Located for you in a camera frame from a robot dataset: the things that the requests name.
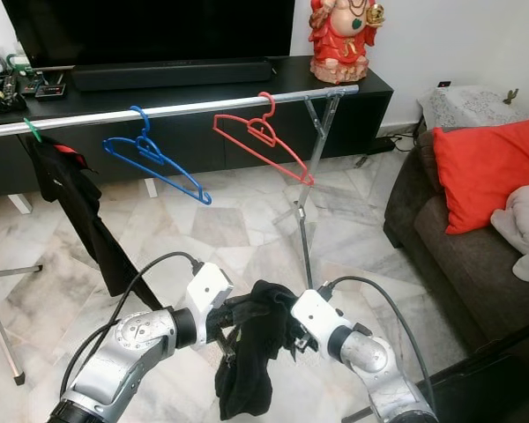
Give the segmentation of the green plastic hanger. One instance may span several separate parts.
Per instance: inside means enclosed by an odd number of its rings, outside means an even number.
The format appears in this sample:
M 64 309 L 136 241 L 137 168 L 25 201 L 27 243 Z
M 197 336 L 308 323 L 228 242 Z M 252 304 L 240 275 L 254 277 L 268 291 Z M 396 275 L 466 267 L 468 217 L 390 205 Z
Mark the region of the green plastic hanger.
M 23 118 L 23 123 L 28 129 L 28 133 L 30 133 L 31 136 L 34 137 L 34 140 L 38 142 L 38 144 L 41 144 L 42 140 L 40 134 L 38 130 L 34 127 L 34 124 L 30 120 L 28 120 L 28 118 Z

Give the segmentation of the red cushion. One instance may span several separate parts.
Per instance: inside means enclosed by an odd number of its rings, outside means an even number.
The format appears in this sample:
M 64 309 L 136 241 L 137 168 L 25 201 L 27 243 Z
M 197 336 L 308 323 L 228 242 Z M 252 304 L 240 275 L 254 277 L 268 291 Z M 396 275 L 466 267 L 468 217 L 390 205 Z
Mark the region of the red cushion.
M 515 189 L 529 186 L 529 118 L 499 126 L 433 130 L 439 184 L 444 189 L 447 234 L 489 225 Z

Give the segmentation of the black TV cabinet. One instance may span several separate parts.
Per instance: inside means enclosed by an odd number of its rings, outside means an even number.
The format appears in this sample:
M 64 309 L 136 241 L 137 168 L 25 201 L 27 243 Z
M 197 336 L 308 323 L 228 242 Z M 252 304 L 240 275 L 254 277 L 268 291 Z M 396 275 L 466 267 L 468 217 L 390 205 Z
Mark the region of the black TV cabinet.
M 0 124 L 22 123 L 26 118 L 39 123 L 44 118 L 118 112 L 134 106 L 164 108 L 214 100 L 237 100 L 268 92 L 275 97 L 282 93 L 313 90 L 324 87 L 309 71 L 309 58 L 290 56 L 272 62 L 275 73 L 264 82 L 239 82 L 227 85 L 196 85 L 196 87 L 163 87 L 135 90 L 104 90 L 81 92 L 68 87 L 61 100 L 29 100 L 26 109 L 0 114 Z M 339 104 L 326 138 L 322 160 L 341 156 L 357 156 L 369 152 L 393 90 L 377 74 L 370 72 L 356 84 L 356 93 L 346 95 Z M 268 160 L 292 166 L 292 154 L 309 159 L 316 148 L 317 133 L 310 109 L 303 101 L 280 102 L 269 124 L 281 138 L 275 148 L 264 146 L 245 133 L 244 118 L 267 112 L 267 106 L 234 108 L 231 121 L 221 122 L 220 130 L 213 130 L 212 113 L 195 113 L 152 118 L 149 136 L 168 155 L 192 176 L 204 172 L 244 167 L 260 167 Z M 143 180 L 144 173 L 103 149 L 108 137 L 135 137 L 143 123 L 139 118 L 123 123 L 103 123 L 50 129 L 53 137 L 83 154 L 90 165 L 93 182 L 123 182 Z M 0 195 L 35 192 L 39 188 L 31 161 L 19 136 L 0 137 Z

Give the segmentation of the side table with lace cloth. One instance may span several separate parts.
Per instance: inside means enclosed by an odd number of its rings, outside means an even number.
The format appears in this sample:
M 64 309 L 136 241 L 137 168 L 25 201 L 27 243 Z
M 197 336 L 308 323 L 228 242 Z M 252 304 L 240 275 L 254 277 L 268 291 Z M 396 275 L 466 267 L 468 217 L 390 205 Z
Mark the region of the side table with lace cloth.
M 511 90 L 485 85 L 450 85 L 429 90 L 419 100 L 427 128 L 479 128 L 524 121 L 529 113 L 515 108 Z

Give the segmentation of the blue plastic hanger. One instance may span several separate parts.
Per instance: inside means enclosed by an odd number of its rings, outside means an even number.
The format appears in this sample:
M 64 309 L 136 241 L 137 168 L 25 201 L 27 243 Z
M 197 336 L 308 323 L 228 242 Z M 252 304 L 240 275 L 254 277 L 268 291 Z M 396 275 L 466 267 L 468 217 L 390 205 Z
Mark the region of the blue plastic hanger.
M 199 203 L 204 205 L 212 204 L 212 195 L 211 193 L 205 190 L 205 187 L 188 172 L 187 169 L 184 169 L 183 166 L 177 164 L 173 159 L 169 158 L 166 154 L 162 152 L 158 145 L 149 137 L 149 130 L 151 130 L 152 125 L 149 123 L 149 117 L 147 113 L 144 112 L 143 108 L 138 106 L 131 106 L 131 110 L 138 113 L 143 121 L 144 128 L 140 130 L 138 136 L 133 138 L 127 137 L 108 137 L 106 140 L 102 141 L 103 149 L 106 150 L 108 154 L 111 154 L 112 157 L 126 162 L 129 166 L 135 167 L 147 174 L 147 176 L 154 177 L 155 180 L 160 180 L 165 182 L 165 184 L 179 189 L 181 193 L 188 195 L 188 197 L 197 200 Z M 145 162 L 136 161 L 132 157 L 127 156 L 127 154 L 122 154 L 118 150 L 118 146 L 131 146 L 135 150 L 135 153 L 138 153 L 140 158 L 145 159 Z M 149 167 L 149 165 L 157 165 L 164 167 L 171 167 L 175 170 L 180 176 L 184 176 L 185 180 L 190 182 L 193 185 L 192 189 L 184 187 L 179 182 L 173 182 L 167 174 L 156 172 L 155 169 Z

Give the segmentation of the black soundbar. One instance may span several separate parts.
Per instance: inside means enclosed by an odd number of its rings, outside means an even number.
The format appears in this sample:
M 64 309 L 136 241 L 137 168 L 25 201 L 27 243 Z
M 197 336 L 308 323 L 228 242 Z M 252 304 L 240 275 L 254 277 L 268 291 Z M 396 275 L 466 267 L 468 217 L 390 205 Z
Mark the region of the black soundbar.
M 267 59 L 115 63 L 76 65 L 71 83 L 94 92 L 260 82 L 272 79 L 273 73 Z

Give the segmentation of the black flat television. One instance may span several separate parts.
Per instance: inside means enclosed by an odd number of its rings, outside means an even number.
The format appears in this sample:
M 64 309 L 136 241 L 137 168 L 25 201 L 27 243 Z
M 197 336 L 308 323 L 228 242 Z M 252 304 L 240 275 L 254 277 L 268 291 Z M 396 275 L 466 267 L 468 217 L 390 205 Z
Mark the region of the black flat television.
M 290 52 L 295 0 L 2 0 L 35 67 Z

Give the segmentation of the red plastic hanger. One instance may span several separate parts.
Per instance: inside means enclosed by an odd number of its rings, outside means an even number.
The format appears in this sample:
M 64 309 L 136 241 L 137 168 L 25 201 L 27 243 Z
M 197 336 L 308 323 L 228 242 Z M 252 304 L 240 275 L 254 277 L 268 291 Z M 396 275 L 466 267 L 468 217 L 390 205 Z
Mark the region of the red plastic hanger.
M 252 154 L 252 156 L 262 160 L 265 164 L 272 166 L 272 168 L 279 170 L 282 174 L 287 174 L 287 176 L 292 177 L 293 180 L 297 180 L 303 185 L 313 186 L 316 184 L 316 181 L 314 181 L 313 174 L 310 173 L 309 166 L 305 165 L 305 162 L 298 157 L 298 154 L 277 136 L 276 130 L 268 122 L 268 118 L 273 117 L 276 113 L 277 102 L 275 101 L 275 98 L 273 98 L 272 94 L 268 92 L 259 93 L 259 97 L 264 97 L 265 100 L 268 100 L 269 109 L 267 112 L 252 118 L 243 118 L 237 115 L 216 114 L 213 116 L 212 129 L 215 130 L 217 134 L 220 134 L 221 137 L 231 141 L 233 145 L 240 146 L 245 152 Z M 248 136 L 256 138 L 260 144 L 264 146 L 280 146 L 285 153 L 288 153 L 290 158 L 295 160 L 295 164 L 298 166 L 298 169 L 300 169 L 300 173 L 294 173 L 292 170 L 288 170 L 286 167 L 277 164 L 276 161 L 265 157 L 261 152 L 257 152 L 257 150 L 253 149 L 251 145 L 244 144 L 240 138 L 234 137 L 232 134 L 225 131 L 226 126 L 233 128 L 237 123 L 241 125 L 241 128 L 244 129 L 244 132 L 247 133 Z

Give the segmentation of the tape roll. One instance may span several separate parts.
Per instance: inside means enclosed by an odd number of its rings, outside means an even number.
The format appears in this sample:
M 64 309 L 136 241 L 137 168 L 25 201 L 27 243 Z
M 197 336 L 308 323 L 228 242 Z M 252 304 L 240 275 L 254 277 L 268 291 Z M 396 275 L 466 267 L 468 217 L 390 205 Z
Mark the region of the tape roll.
M 26 101 L 14 84 L 0 85 L 0 114 L 26 109 Z

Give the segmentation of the dark brown fabric sofa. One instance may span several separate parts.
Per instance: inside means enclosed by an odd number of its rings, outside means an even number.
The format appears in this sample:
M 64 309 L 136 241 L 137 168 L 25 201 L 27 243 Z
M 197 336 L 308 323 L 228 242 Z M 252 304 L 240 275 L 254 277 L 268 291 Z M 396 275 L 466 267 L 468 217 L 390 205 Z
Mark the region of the dark brown fabric sofa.
M 511 267 L 519 253 L 491 225 L 447 234 L 449 210 L 437 177 L 435 137 L 422 133 L 393 183 L 383 231 L 403 249 L 466 349 L 529 326 L 529 281 Z

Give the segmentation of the black shirt with red collar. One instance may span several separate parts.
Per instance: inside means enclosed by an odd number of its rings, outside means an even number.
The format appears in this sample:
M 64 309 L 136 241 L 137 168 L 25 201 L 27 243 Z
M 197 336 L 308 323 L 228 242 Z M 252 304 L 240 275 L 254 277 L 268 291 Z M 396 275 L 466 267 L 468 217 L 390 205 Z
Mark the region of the black shirt with red collar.
M 98 265 L 108 294 L 126 293 L 138 271 L 101 220 L 99 187 L 85 174 L 91 169 L 82 153 L 51 137 L 19 137 L 34 167 L 43 200 L 59 202 L 75 233 Z

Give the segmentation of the silver metal clothes rack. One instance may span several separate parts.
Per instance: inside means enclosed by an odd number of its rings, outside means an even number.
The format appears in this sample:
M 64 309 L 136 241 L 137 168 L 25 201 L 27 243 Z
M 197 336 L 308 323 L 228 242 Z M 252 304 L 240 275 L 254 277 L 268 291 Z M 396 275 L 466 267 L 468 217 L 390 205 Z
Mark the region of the silver metal clothes rack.
M 333 117 L 336 116 L 338 109 L 339 100 L 347 95 L 356 95 L 361 91 L 359 85 L 337 85 L 337 87 L 325 87 L 313 90 L 300 90 L 299 92 L 293 93 L 282 93 L 281 95 L 273 96 L 277 104 L 281 102 L 293 102 L 293 101 L 304 101 L 306 108 L 309 111 L 309 116 L 312 117 L 313 128 L 317 131 L 317 144 L 316 149 L 312 153 L 312 165 L 310 165 L 310 173 L 316 172 L 318 161 L 322 158 L 322 152 L 328 140 L 330 129 L 333 124 Z M 320 98 L 326 98 L 328 104 L 324 111 L 324 117 L 320 118 L 320 114 L 316 111 L 313 106 L 312 100 L 320 100 Z M 143 109 L 147 113 L 148 117 L 169 117 L 176 115 L 189 115 L 196 113 L 208 113 L 216 112 L 216 110 L 226 110 L 233 108 L 253 108 L 253 106 L 261 106 L 268 104 L 268 100 L 264 97 L 245 97 L 245 98 L 228 98 L 228 100 L 211 100 L 203 102 L 191 102 L 190 104 L 163 106 L 163 108 L 147 108 Z M 134 110 L 115 110 L 115 112 L 103 112 L 95 114 L 85 115 L 73 115 L 57 118 L 44 118 L 34 123 L 34 127 L 37 130 L 52 130 L 59 128 L 70 128 L 70 126 L 79 125 L 91 125 L 101 123 L 116 123 L 126 122 L 130 120 L 136 120 L 140 118 L 138 113 Z M 6 123 L 0 124 L 0 137 L 7 136 L 19 136 L 19 134 L 27 133 L 28 129 L 24 123 Z M 308 243 L 308 233 L 306 233 L 306 213 L 305 203 L 308 201 L 308 196 L 313 186 L 305 185 L 302 190 L 301 196 L 298 197 L 298 201 L 293 202 L 292 208 L 287 212 L 282 213 L 280 217 L 277 217 L 272 223 L 278 223 L 284 221 L 288 215 L 295 215 L 298 229 L 303 241 L 303 254 L 305 259 L 306 279 L 308 280 L 308 286 L 312 285 L 312 278 L 310 278 L 310 253 Z M 0 271 L 1 277 L 11 277 L 11 275 L 34 273 L 34 271 L 41 271 L 42 265 L 36 264 L 28 267 L 16 267 L 16 269 Z M 26 383 L 26 371 L 24 371 L 19 364 L 18 359 L 15 358 L 15 354 L 11 350 L 10 342 L 8 342 L 7 333 L 2 322 L 0 322 L 0 346 L 2 346 L 3 354 L 7 359 L 8 366 L 10 366 L 13 372 L 13 381 L 16 386 L 22 386 Z

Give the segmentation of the red laughing Buddha statue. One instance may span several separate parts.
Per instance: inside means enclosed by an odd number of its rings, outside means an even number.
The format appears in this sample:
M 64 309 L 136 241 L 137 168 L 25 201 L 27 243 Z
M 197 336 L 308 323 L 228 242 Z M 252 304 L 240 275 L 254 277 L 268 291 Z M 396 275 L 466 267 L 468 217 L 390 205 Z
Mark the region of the red laughing Buddha statue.
M 366 47 L 375 44 L 384 24 L 384 8 L 375 0 L 309 0 L 310 73 L 340 85 L 364 79 L 369 71 Z

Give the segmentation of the grey seal plush toy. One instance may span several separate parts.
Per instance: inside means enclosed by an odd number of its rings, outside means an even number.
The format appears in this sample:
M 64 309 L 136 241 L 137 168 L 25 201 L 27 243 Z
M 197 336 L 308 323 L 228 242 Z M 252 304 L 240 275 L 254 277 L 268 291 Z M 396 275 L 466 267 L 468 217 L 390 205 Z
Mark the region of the grey seal plush toy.
M 513 274 L 529 281 L 529 185 L 515 189 L 507 198 L 505 208 L 494 210 L 490 222 L 522 254 L 513 265 Z

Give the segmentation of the black folding chair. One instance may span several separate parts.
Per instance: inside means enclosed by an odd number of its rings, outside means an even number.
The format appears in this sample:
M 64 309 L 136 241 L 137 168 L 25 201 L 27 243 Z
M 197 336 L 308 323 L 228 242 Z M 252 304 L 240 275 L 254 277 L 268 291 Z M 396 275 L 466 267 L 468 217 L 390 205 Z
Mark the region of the black folding chair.
M 529 366 L 492 345 L 416 386 L 439 423 L 529 423 Z

